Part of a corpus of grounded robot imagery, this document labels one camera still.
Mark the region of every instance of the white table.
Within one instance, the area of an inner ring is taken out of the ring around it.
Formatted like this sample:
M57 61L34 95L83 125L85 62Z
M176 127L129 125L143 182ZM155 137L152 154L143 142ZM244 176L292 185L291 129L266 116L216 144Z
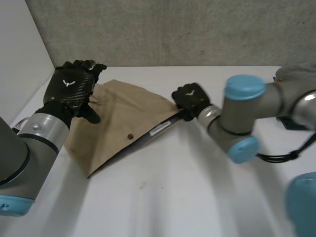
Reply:
M252 74L270 82L277 69L108 68L99 83L117 79L170 98L177 87L196 81L213 103L221 105L229 77ZM46 86L16 121L41 107ZM310 135L286 131L275 118L258 120L255 134L263 152L272 155L298 148ZM20 218L0 217L0 236L291 237L284 189L293 177L315 171L315 151L312 146L298 160L284 164L257 158L238 165L196 122L180 122L142 150L86 180L62 149L30 212Z

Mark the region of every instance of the robotic arm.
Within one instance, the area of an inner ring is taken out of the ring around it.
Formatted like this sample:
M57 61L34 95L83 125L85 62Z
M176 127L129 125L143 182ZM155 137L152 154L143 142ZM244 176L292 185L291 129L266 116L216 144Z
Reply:
M237 75L229 78L223 108L211 104L196 83L172 93L185 120L197 118L199 124L235 163L253 159L259 142L252 136L256 119L291 116L311 130L316 129L316 83L286 81L265 84L259 77ZM292 159L298 152L290 154Z
M99 123L89 97L107 67L92 60L57 67L37 110L16 135L0 118L0 215L27 214L63 146L73 117Z
M227 81L224 96L220 110L196 83L179 87L172 93L182 118L186 121L197 118L235 163L247 162L256 155L263 160L269 157L258 154L259 142L251 134L256 119L291 116L296 123L316 130L316 83L311 80L264 84L258 77L239 75ZM315 140L314 134L300 149L285 155L287 159L272 160L278 163L295 159ZM284 201L297 236L315 236L316 172L293 179Z

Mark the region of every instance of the gray robot arm segment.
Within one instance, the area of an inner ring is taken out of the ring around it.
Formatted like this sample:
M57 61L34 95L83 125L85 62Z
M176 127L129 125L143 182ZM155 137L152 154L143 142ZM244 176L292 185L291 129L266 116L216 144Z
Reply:
M40 192L69 129L59 118L43 113L32 115L18 136L2 119L0 126L0 146L4 151L0 215L23 216Z
M197 119L234 162L243 163L259 150L251 135L255 120L277 116L292 116L295 122L315 130L316 83L264 84L255 76L234 76L227 82L222 111L212 105Z

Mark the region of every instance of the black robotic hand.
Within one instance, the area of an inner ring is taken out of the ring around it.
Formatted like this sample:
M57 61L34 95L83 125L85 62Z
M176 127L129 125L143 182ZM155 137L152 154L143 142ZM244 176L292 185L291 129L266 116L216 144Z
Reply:
M72 117L84 117L91 123L99 123L100 117L88 103L99 74L106 68L103 64L95 64L93 60L76 60L57 67L44 95L44 107L46 110L55 110L53 115L56 110L59 110L58 114L71 112Z
M191 121L197 117L203 109L211 105L207 94L197 83L178 87L171 96L180 109L179 115L185 121Z

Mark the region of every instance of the tan fabric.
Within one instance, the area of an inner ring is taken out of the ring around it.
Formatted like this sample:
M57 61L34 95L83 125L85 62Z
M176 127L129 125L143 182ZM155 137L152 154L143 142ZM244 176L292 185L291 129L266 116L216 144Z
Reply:
M83 118L74 118L65 143L87 177L117 152L177 113L175 105L166 98L117 80L97 84L90 102L101 122L91 124Z

